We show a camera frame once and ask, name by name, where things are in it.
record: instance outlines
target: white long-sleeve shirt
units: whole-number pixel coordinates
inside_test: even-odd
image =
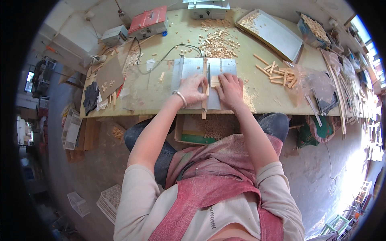
[[[301,213],[290,194],[281,163],[273,162],[261,168],[256,175],[256,187],[261,193],[261,207],[282,219],[284,240],[304,240]],[[148,168],[131,165],[126,169],[114,240],[149,239],[177,199],[178,185],[162,191]],[[231,223],[241,224],[252,236],[260,239],[256,202],[256,194],[246,192],[211,207],[198,209],[182,241],[208,240]]]

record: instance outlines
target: stool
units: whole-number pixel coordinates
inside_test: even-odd
[[[336,225],[338,224],[339,220],[342,220],[344,222],[344,225],[339,230],[336,230],[336,228],[337,228]],[[342,217],[341,215],[337,215],[337,217],[334,220],[332,220],[329,224],[326,223],[324,225],[324,229],[322,230],[322,232],[320,233],[319,236],[326,234],[326,232],[329,229],[330,232],[333,232],[333,233],[338,232],[338,237],[339,237],[344,232],[344,230],[347,228],[349,223],[350,223],[350,220],[348,220],[345,217]]]

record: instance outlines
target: workbench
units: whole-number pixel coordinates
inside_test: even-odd
[[[231,9],[227,11],[226,19],[234,23],[246,10]],[[150,37],[149,39],[140,40],[141,52],[143,56],[140,57],[140,69],[146,71],[146,61],[155,59],[160,61],[165,54],[173,48],[175,45],[184,42],[188,44],[188,39],[191,41],[190,45],[199,46],[199,35],[207,35],[207,32],[201,30],[201,22],[203,20],[194,20],[190,17],[188,9],[168,11],[169,27],[167,36],[161,34]],[[274,17],[297,34],[300,38],[302,35],[298,30],[295,23],[289,22],[285,19]],[[237,75],[244,80],[244,95],[248,95],[252,100],[253,107],[250,109],[254,113],[269,113],[269,112],[282,112],[284,114],[291,115],[314,115],[311,107],[307,101],[304,100],[299,106],[294,106],[288,97],[286,92],[287,87],[273,84],[268,77],[263,74],[259,69],[255,67],[256,64],[265,67],[265,65],[253,54],[257,54],[262,57],[268,63],[275,61],[279,64],[279,67],[287,67],[283,63],[283,59],[280,58],[274,51],[266,47],[262,42],[252,38],[248,34],[242,32],[239,29],[234,29],[234,25],[230,28],[230,33],[237,36],[237,41],[240,44],[240,52],[236,60]],[[131,43],[125,43],[118,47],[118,59],[123,67],[125,64]],[[188,47],[180,46],[178,49],[173,49],[165,60],[179,59],[181,50],[189,50]],[[197,51],[185,53],[186,58],[195,58]],[[107,53],[107,61],[112,58],[111,52]],[[106,107],[104,110],[93,110],[87,117],[102,117],[102,116],[130,116],[130,115],[155,115],[160,110],[165,99],[171,95],[171,75],[166,74],[163,81],[159,81],[162,72],[167,69],[166,61],[154,69],[151,73],[149,80],[136,81],[130,83],[129,78],[126,78],[125,88],[130,89],[130,94],[123,97],[123,99],[117,98],[115,106]],[[318,71],[326,71],[327,66],[319,50],[304,43],[303,50],[301,52],[298,64],[304,67],[315,69]],[[87,72],[87,76],[90,76],[91,70]],[[91,84],[92,79],[86,79],[84,89]],[[84,92],[82,95],[82,103],[85,98]],[[231,111],[224,110],[208,110],[208,114],[211,113],[232,113]],[[201,114],[201,110],[180,110],[178,114]],[[339,108],[335,107],[329,113],[332,116],[339,116]],[[85,109],[83,105],[80,109],[80,117],[85,118]]]

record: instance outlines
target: metal plate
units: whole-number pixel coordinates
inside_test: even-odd
[[[173,75],[171,82],[171,91],[177,90],[179,87],[180,78],[187,78],[188,76],[194,74],[202,74],[203,71],[203,58],[192,58],[192,59],[176,59],[174,61]],[[182,64],[182,73],[180,73],[180,63]],[[231,73],[236,74],[236,60],[234,59],[213,59],[208,58],[208,65],[210,64],[210,72],[207,74],[209,81],[209,97],[207,99],[207,108],[208,110],[221,110],[220,99],[218,98],[217,91],[210,87],[210,77],[212,75],[219,75],[220,73]],[[192,106],[189,106],[187,109],[201,109],[201,102],[195,103]]]

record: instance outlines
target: cardboard sheet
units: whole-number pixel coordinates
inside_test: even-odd
[[[254,23],[259,34],[241,25],[243,19],[257,12],[259,12],[260,15],[254,20]],[[236,25],[265,43],[286,61],[293,62],[298,56],[303,44],[303,40],[294,32],[260,9],[255,9],[245,14],[237,20]]]
[[[125,81],[122,75],[122,68],[119,64],[118,55],[115,55],[96,73],[96,83],[98,84],[102,101],[108,98],[114,91],[116,91]],[[113,85],[110,87],[110,82],[114,80]],[[102,90],[102,85],[107,82],[107,89],[105,92]]]

